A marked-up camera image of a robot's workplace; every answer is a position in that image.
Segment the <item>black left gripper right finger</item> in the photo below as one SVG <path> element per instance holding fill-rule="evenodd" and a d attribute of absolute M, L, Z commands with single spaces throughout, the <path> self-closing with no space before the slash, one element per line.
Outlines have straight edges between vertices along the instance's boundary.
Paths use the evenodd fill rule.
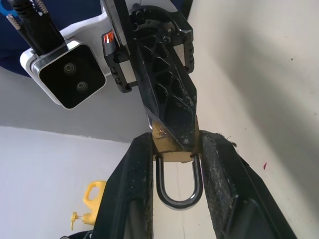
<path fill-rule="evenodd" d="M 297 239 L 262 178 L 234 143 L 202 130 L 203 183 L 217 239 Z"/>

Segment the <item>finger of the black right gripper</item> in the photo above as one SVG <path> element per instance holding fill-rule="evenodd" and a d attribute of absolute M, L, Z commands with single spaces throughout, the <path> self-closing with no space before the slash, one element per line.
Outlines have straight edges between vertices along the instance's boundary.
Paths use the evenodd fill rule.
<path fill-rule="evenodd" d="M 171 43 L 146 38 L 146 111 L 183 151 L 194 149 L 196 88 Z"/>
<path fill-rule="evenodd" d="M 174 63 L 171 59 L 159 56 L 152 48 L 142 46 L 136 53 L 137 82 L 148 117 L 150 127 L 164 130 L 171 144 L 182 149 L 180 132 L 173 126 L 178 114 L 173 109 L 173 94 L 170 89 L 174 77 Z"/>

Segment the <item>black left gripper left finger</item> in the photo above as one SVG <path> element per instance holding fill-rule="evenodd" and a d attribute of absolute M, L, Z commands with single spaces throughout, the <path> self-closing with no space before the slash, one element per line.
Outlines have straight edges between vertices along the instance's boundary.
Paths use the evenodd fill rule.
<path fill-rule="evenodd" d="M 153 239 L 153 140 L 136 137 L 107 180 L 93 239 Z"/>

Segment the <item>brass padlock with steel shackle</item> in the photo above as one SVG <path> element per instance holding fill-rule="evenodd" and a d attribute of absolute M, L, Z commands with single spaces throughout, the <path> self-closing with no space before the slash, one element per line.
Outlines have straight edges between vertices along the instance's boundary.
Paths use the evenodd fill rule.
<path fill-rule="evenodd" d="M 153 121 L 153 160 L 156 164 L 156 189 L 157 194 L 163 204 L 173 210 L 188 210 L 195 206 L 200 200 L 203 192 L 202 171 L 200 165 L 201 140 L 198 127 L 198 120 L 195 121 L 195 147 L 191 151 L 184 151 L 168 135 L 164 127 Z M 193 171 L 194 189 L 191 196 L 183 201 L 172 199 L 166 192 L 164 179 L 164 163 L 189 163 L 191 162 Z"/>

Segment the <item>yellow plastic pump bottle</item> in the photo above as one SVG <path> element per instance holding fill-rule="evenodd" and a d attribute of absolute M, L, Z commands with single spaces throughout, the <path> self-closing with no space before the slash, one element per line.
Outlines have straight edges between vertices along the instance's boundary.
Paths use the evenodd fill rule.
<path fill-rule="evenodd" d="M 83 224 L 94 226 L 97 219 L 97 214 L 101 205 L 106 184 L 107 184 L 106 181 L 94 181 L 88 185 L 87 190 L 85 191 L 83 196 L 83 203 L 87 206 L 87 208 L 90 211 L 81 216 L 78 215 L 77 212 L 73 212 L 71 215 L 71 220 L 70 220 L 71 230 L 73 230 L 73 226 L 76 220 L 81 220 Z M 91 199 L 90 194 L 94 188 L 96 188 L 98 192 L 97 192 L 97 195 Z"/>

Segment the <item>black rounded object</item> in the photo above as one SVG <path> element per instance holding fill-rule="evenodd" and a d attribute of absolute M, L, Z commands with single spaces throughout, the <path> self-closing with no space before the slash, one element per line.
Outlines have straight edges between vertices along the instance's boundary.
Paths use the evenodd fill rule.
<path fill-rule="evenodd" d="M 93 231 L 82 231 L 69 236 L 62 236 L 60 239 L 94 239 Z"/>

